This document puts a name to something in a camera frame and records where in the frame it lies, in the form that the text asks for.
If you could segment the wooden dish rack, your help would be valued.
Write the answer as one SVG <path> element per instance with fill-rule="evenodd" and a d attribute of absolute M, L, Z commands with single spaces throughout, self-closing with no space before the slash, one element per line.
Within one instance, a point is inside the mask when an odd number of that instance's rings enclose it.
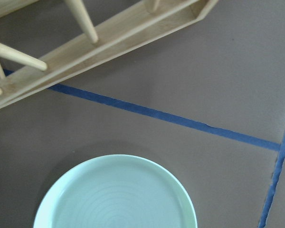
<path fill-rule="evenodd" d="M 142 0 L 96 26 L 98 42 L 79 35 L 0 81 L 0 109 L 204 19 L 214 0 Z"/>

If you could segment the light green ceramic plate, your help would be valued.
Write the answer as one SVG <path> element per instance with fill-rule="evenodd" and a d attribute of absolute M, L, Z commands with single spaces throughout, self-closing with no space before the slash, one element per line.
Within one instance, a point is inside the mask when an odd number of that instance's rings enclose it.
<path fill-rule="evenodd" d="M 64 173 L 41 201 L 35 228 L 195 228 L 180 181 L 146 158 L 113 154 Z"/>

